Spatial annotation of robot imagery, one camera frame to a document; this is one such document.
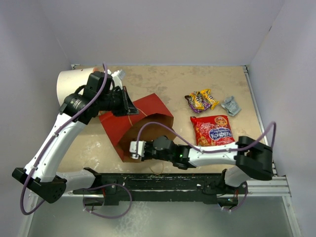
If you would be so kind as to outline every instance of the yellow snack package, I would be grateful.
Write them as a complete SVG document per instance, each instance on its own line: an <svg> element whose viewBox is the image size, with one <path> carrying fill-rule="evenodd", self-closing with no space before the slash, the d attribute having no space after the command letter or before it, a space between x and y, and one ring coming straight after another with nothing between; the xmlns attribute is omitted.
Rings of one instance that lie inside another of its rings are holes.
<svg viewBox="0 0 316 237"><path fill-rule="evenodd" d="M190 96L193 100L194 108L204 110L203 97L201 93L199 91L194 91L190 94Z"/></svg>
<svg viewBox="0 0 316 237"><path fill-rule="evenodd" d="M213 110L215 108L215 106L217 106L219 104L219 102L217 100L215 100L213 98L213 96L211 96L211 89L205 89L205 90L201 90L201 94L204 97L204 99L211 104L211 110Z"/></svg>

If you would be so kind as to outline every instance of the gray wall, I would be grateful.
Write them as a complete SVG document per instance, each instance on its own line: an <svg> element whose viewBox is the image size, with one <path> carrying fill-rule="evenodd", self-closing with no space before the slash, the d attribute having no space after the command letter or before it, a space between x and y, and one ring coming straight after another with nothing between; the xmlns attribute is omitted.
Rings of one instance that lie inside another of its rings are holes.
<svg viewBox="0 0 316 237"><path fill-rule="evenodd" d="M22 185L11 177L47 136L58 110L56 81L70 67L37 0L0 1L1 236L17 236Z"/></svg>
<svg viewBox="0 0 316 237"><path fill-rule="evenodd" d="M274 157L306 237L316 226L316 2L287 0L250 65L265 125L277 121Z"/></svg>
<svg viewBox="0 0 316 237"><path fill-rule="evenodd" d="M245 65L284 0L40 0L72 63Z"/></svg>

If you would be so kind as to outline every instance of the floor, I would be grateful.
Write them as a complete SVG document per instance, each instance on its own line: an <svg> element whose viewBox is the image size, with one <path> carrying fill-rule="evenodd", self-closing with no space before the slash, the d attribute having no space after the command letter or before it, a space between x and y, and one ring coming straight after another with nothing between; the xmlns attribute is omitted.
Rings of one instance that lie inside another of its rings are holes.
<svg viewBox="0 0 316 237"><path fill-rule="evenodd" d="M173 129L193 144L195 144L195 134L190 116L227 115L220 105L213 111L207 110L198 115L189 108L184 96L195 90L207 88L212 90L211 93L216 100L223 101L226 97L233 95L240 105L239 114L229 117L235 140L242 135L256 139L261 134L248 83L241 66L110 66L109 69L112 72L125 70L126 77L123 85L127 87L133 101L156 93L174 116ZM178 138L174 141L183 144ZM159 160L123 163L107 137L99 118L94 118L75 139L58 171L78 171L84 167L91 167L97 172L151 173L151 168L156 173L203 173L221 172L230 166L209 165L180 170L173 167L171 163L162 164Z"/></svg>

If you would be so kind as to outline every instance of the red box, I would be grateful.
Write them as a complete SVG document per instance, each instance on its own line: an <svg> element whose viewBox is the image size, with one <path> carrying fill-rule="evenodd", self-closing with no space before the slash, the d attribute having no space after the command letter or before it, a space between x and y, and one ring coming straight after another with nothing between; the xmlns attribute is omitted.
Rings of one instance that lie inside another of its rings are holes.
<svg viewBox="0 0 316 237"><path fill-rule="evenodd" d="M138 115L115 117L112 112L99 116L100 122L112 145L123 162L138 162L130 157L129 145L136 141L141 127L148 122L160 122L172 129L173 115L156 94L151 94L133 102ZM150 124L143 130L140 140L152 141L160 136L173 140L175 135L157 124Z"/></svg>

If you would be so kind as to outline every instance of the white paper roll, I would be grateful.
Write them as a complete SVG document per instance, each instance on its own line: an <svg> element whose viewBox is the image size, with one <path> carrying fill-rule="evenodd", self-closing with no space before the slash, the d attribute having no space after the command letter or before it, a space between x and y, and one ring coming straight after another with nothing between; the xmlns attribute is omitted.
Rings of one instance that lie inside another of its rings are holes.
<svg viewBox="0 0 316 237"><path fill-rule="evenodd" d="M97 71L98 68L85 68L70 71L62 71L57 79L57 98L59 105L62 105L66 96L75 92L81 86L86 85L89 75Z"/></svg>

